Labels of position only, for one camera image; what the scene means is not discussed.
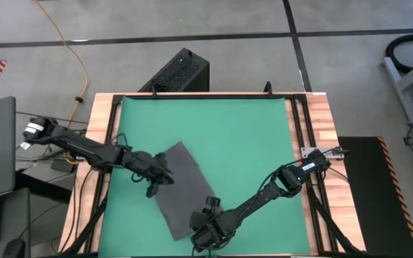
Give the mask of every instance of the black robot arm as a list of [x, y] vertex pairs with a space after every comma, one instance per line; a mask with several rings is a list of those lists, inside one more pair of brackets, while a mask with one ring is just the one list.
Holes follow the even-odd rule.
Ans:
[[[270, 178], [270, 182], [235, 209], [222, 211], [219, 207], [220, 199], [209, 197], [206, 203], [211, 208], [202, 212], [195, 211], [191, 215], [190, 226], [195, 232], [191, 242], [195, 250], [201, 252], [204, 249], [225, 247], [245, 218], [271, 200], [294, 197], [311, 173], [326, 171], [330, 165], [328, 159], [317, 149], [308, 155], [301, 166], [281, 166], [273, 171], [265, 180], [266, 182]], [[277, 178], [285, 189], [276, 184]]]
[[153, 157], [144, 151], [133, 152], [130, 146], [102, 144], [49, 118], [31, 118], [29, 122], [23, 132], [26, 143], [56, 145], [74, 156], [85, 158], [92, 168], [103, 173], [111, 173], [113, 168], [127, 168], [151, 182], [146, 193], [149, 198], [157, 193], [158, 185], [174, 183], [163, 153]]

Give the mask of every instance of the gray cloth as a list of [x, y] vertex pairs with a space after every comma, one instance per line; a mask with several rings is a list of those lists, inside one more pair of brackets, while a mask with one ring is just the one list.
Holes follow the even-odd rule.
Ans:
[[165, 156], [175, 183], [159, 186], [156, 201], [176, 241], [191, 233], [191, 213], [205, 208], [207, 197], [214, 193], [182, 142], [169, 148]]

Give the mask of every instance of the gray floor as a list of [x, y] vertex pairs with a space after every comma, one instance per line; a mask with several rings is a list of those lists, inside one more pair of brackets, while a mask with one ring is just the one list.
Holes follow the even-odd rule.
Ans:
[[[71, 40], [289, 32], [281, 0], [55, 0], [42, 4]], [[413, 1], [409, 0], [290, 0], [290, 4], [299, 32], [413, 28]], [[338, 134], [385, 138], [413, 218], [413, 154], [402, 142], [406, 119], [379, 66], [386, 45], [398, 36], [305, 37], [300, 44], [313, 91], [328, 94]], [[33, 1], [0, 0], [0, 42], [52, 40], [59, 38]], [[268, 80], [278, 91], [303, 90], [291, 38], [76, 46], [90, 73], [90, 89], [75, 119], [88, 120], [96, 92], [138, 90], [182, 47], [211, 62], [212, 91], [261, 91]], [[413, 65], [413, 44], [397, 52]], [[0, 49], [0, 59], [8, 62], [0, 79], [0, 97], [15, 96], [19, 111], [68, 117], [83, 75], [64, 47]], [[28, 117], [17, 118], [17, 141], [21, 141]], [[40, 151], [30, 148], [18, 154], [35, 156]], [[27, 173], [43, 180], [62, 175], [47, 164]], [[70, 187], [72, 178], [57, 183]], [[32, 216], [51, 205], [33, 196]], [[61, 234], [65, 214], [66, 207], [61, 206], [34, 225], [33, 257], [53, 254], [50, 239]]]

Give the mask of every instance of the green mat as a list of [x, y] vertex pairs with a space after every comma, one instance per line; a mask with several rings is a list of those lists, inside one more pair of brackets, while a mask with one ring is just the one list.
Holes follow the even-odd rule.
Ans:
[[[267, 174], [294, 160], [285, 100], [133, 100], [124, 97], [120, 133], [135, 151], [156, 154], [180, 140], [196, 159], [223, 209], [254, 195]], [[191, 255], [175, 242], [144, 181], [113, 171], [100, 257]], [[271, 201], [244, 220], [212, 254], [308, 254], [301, 195]]]

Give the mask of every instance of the white label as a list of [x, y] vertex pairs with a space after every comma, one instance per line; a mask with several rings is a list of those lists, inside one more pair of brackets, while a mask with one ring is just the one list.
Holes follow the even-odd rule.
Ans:
[[34, 129], [34, 128], [25, 128], [25, 132], [36, 133], [36, 129]]
[[314, 163], [310, 163], [310, 164], [307, 164], [307, 165], [303, 166], [302, 169], [303, 169], [304, 171], [307, 171], [307, 170], [311, 169], [311, 168], [314, 167], [314, 166], [315, 166]]
[[29, 143], [25, 143], [25, 142], [20, 143], [20, 147], [22, 147], [24, 150], [27, 150], [27, 148], [29, 148], [30, 146], [31, 146], [31, 144], [29, 144]]
[[40, 130], [40, 131], [43, 131], [43, 130], [44, 130], [44, 127], [42, 127], [41, 125], [37, 125], [37, 124], [35, 124], [35, 123], [29, 123], [29, 124], [28, 124], [28, 127], [34, 128], [34, 129]]

